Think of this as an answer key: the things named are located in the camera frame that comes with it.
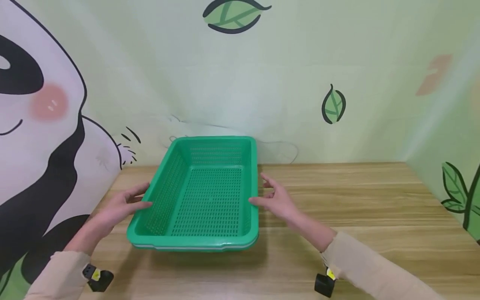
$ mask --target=wood grain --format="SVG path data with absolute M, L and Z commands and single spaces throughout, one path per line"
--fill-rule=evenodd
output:
M 405 164 L 259 169 L 284 184 L 309 215 L 367 244 L 447 299 L 478 299 L 480 247 Z M 105 198 L 149 181 L 155 170 L 124 170 Z M 324 270 L 319 253 L 269 212 L 260 211 L 260 237 L 243 252 L 135 249 L 125 236 L 129 221 L 116 226 L 92 258 L 115 274 L 114 281 L 105 293 L 85 288 L 82 300 L 321 299 L 313 291 L 315 275 Z M 332 299 L 371 297 L 337 281 Z

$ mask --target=right hand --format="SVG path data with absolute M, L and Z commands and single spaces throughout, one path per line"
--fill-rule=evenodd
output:
M 273 178 L 270 178 L 264 173 L 260 176 L 266 181 L 263 184 L 264 188 L 273 188 L 273 192 L 267 194 L 265 197 L 252 197 L 249 202 L 256 206 L 263 206 L 265 209 L 271 211 L 275 216 L 290 221 L 294 216 L 300 212 L 295 206 L 287 190 Z

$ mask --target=cartoon panda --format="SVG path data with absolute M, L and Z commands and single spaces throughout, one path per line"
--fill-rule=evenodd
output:
M 0 298 L 14 267 L 37 278 L 134 159 L 82 114 L 86 97 L 52 34 L 0 0 Z

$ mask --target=left hand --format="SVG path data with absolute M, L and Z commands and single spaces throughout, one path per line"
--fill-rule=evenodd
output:
M 152 206 L 151 202 L 141 201 L 142 197 L 139 197 L 146 192 L 149 185 L 146 182 L 116 194 L 110 199 L 107 206 L 93 216 L 88 223 L 95 227 L 97 233 L 100 234 L 100 238 L 107 236 L 113 227 L 123 221 L 128 215 Z

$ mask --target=hand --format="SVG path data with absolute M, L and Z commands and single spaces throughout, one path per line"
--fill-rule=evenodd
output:
M 149 183 L 147 182 L 118 193 L 89 223 L 98 230 L 102 238 L 107 236 L 113 227 L 128 215 L 152 206 L 151 202 L 141 201 L 142 197 L 138 197 L 146 192 L 148 186 Z
M 273 192 L 267 194 L 265 197 L 253 197 L 249 201 L 256 206 L 263 206 L 265 209 L 271 211 L 275 216 L 284 221 L 291 221 L 300 212 L 295 206 L 287 190 L 274 179 L 261 173 L 260 176 L 266 181 L 263 184 L 264 188 L 273 188 Z

